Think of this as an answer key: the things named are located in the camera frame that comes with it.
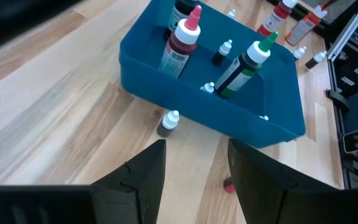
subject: wooden table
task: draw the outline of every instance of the wooden table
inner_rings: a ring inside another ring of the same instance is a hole
[[[119,42],[149,0],[88,0],[0,48],[0,184],[88,184],[139,153],[158,136],[164,109],[126,93],[119,81]],[[256,28],[273,6],[264,0],[209,0]],[[295,50],[283,34],[277,42]],[[307,132],[262,151],[337,188],[342,186],[326,61],[303,64],[325,49],[309,34],[298,62]],[[159,223],[243,223],[229,175],[228,137],[182,118],[167,139]]]

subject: green bottle cap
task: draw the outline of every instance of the green bottle cap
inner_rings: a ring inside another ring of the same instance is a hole
[[[263,51],[263,52],[268,52],[269,49],[272,47],[274,40],[278,37],[278,32],[274,32],[272,33],[270,36],[266,37],[264,40],[262,40],[258,47]]]

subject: blue plastic bin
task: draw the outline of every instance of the blue plastic bin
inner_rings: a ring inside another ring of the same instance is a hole
[[[201,4],[198,46],[181,77],[176,79],[158,70],[166,44],[163,32],[174,2],[151,0],[122,40],[119,61],[124,89],[254,147],[304,135],[295,60],[278,44],[271,48],[272,56],[258,75],[232,98],[225,100],[200,90],[206,82],[215,82],[253,41],[263,39],[205,4]],[[233,40],[231,53],[222,66],[215,67],[211,58],[228,39]],[[259,118],[265,115],[268,121]]]

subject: green dropper bottle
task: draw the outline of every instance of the green dropper bottle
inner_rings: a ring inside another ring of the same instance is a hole
[[[255,41],[246,52],[234,59],[229,68],[215,82],[215,92],[225,98],[235,94],[270,57],[270,48],[277,36],[278,32],[274,32],[261,42]]]

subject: bottle label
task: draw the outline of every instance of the bottle label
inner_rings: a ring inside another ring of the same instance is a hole
[[[230,84],[226,88],[228,88],[231,91],[237,91],[239,90],[252,76],[255,74],[255,72],[251,72],[250,70],[244,69],[238,76],[233,79]]]
[[[169,42],[167,42],[159,69],[163,73],[178,78],[188,59],[189,55],[179,54],[174,51],[169,45]]]
[[[265,20],[263,23],[263,26],[265,29],[267,29],[269,32],[275,32],[280,27],[281,23],[285,19],[278,16],[274,11],[271,13],[271,15]]]
[[[287,39],[290,44],[297,44],[308,32],[315,27],[310,20],[301,20],[291,30],[291,37]]]
[[[240,67],[239,58],[233,60],[229,68],[222,74],[222,76],[215,82],[215,89],[221,87],[221,85],[230,77],[230,75]]]
[[[178,22],[181,19],[186,19],[187,17],[188,17],[188,15],[179,12],[179,10],[176,9],[176,7],[174,6],[172,9],[171,16],[168,20],[168,24],[167,24],[168,29],[170,29],[172,32],[175,31],[175,29],[177,28]]]

